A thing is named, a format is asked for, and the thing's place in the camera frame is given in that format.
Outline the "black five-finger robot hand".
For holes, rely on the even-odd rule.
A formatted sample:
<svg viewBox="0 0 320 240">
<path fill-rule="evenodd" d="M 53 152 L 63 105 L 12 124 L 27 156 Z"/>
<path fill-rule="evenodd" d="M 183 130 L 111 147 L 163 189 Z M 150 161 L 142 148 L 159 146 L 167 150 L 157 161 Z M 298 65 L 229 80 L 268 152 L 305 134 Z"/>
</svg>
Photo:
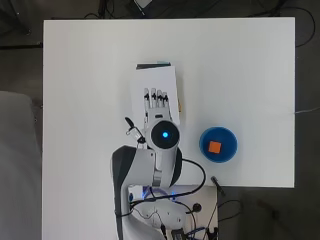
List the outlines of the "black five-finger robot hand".
<svg viewBox="0 0 320 240">
<path fill-rule="evenodd" d="M 161 120 L 171 121 L 169 98 L 166 92 L 152 88 L 144 89 L 144 127 L 139 129 L 133 121 L 126 117 L 125 121 L 129 125 L 127 135 L 133 137 L 138 144 L 145 144 L 146 137 L 152 128 Z"/>
</svg>

